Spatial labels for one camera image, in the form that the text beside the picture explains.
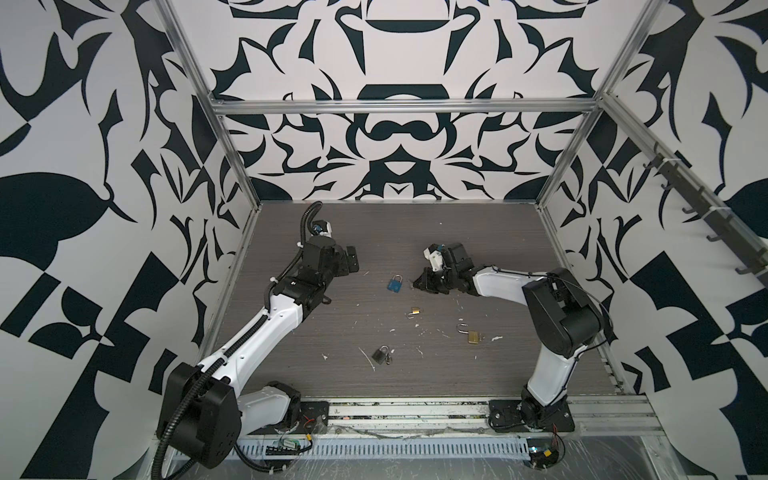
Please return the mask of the blue padlock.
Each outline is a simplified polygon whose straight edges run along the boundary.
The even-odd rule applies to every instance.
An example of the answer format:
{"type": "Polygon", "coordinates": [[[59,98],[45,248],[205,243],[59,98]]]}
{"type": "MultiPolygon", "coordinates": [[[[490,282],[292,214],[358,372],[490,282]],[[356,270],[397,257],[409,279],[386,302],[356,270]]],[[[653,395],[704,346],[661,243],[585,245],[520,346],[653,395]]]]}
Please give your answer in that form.
{"type": "Polygon", "coordinates": [[[387,284],[387,289],[393,293],[399,293],[403,285],[403,277],[399,274],[394,275],[387,284]]]}

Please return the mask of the black padlock with keys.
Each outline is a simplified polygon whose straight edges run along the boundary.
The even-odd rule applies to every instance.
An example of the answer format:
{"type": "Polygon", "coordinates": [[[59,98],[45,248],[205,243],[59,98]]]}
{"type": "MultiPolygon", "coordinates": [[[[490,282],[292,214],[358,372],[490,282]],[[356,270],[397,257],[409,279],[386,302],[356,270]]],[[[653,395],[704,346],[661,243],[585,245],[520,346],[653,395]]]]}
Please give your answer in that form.
{"type": "Polygon", "coordinates": [[[378,366],[392,364],[393,359],[391,349],[387,345],[381,345],[372,352],[366,352],[362,348],[358,348],[358,350],[366,358],[368,365],[373,371],[375,371],[378,366]]]}

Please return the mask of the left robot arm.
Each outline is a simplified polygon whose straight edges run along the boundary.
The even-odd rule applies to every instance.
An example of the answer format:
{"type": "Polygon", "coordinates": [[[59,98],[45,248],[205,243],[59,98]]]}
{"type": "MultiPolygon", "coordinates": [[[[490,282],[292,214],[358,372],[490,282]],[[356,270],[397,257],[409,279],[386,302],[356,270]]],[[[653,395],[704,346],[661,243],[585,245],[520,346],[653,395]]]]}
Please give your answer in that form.
{"type": "Polygon", "coordinates": [[[315,201],[302,214],[298,251],[270,279],[263,308],[218,350],[195,365],[180,364],[169,375],[151,478],[163,478],[169,449],[188,458],[170,475],[179,479],[196,464],[213,469],[230,454],[253,471],[274,475],[313,448],[312,422],[301,417],[297,390],[280,382],[270,382],[251,394],[243,389],[283,338],[318,306],[330,303],[326,291],[331,282],[359,270],[355,248],[337,244],[330,223],[317,219],[322,207],[322,202],[315,201]],[[291,432],[297,427],[305,432],[305,444],[269,447],[264,461],[249,457],[239,444],[242,436],[257,430],[291,432]]]}

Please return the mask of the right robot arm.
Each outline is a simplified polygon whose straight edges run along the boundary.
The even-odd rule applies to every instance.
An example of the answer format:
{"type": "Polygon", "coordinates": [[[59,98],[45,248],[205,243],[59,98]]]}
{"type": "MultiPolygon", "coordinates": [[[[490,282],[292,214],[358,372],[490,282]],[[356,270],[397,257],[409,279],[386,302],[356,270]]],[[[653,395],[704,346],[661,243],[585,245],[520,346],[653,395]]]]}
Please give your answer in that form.
{"type": "Polygon", "coordinates": [[[528,308],[541,344],[534,372],[513,414],[496,410],[489,423],[497,431],[548,428],[567,412],[568,384],[580,357],[592,348],[598,335],[612,330],[608,315],[564,268],[533,273],[476,266],[460,243],[432,244],[424,250],[424,257],[429,265],[413,281],[416,289],[431,294],[458,290],[528,308]]]}

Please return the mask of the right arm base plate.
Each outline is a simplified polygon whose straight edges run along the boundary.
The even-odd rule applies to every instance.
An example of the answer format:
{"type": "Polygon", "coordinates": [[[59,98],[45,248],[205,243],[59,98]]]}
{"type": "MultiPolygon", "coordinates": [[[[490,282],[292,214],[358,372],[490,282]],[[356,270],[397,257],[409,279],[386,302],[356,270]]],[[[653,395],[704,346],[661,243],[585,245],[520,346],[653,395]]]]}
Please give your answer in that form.
{"type": "Polygon", "coordinates": [[[545,431],[570,433],[575,422],[565,399],[541,406],[532,398],[488,402],[489,427],[497,433],[545,431]]]}

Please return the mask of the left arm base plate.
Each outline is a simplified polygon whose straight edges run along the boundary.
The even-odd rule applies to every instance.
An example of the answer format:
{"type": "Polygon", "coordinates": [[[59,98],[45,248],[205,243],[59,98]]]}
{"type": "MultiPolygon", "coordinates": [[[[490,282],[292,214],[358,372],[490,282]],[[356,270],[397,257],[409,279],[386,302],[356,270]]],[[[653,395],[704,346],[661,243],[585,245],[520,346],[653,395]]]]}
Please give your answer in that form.
{"type": "Polygon", "coordinates": [[[317,431],[326,427],[330,412],[329,402],[302,400],[299,406],[299,427],[302,431],[317,431]]]}

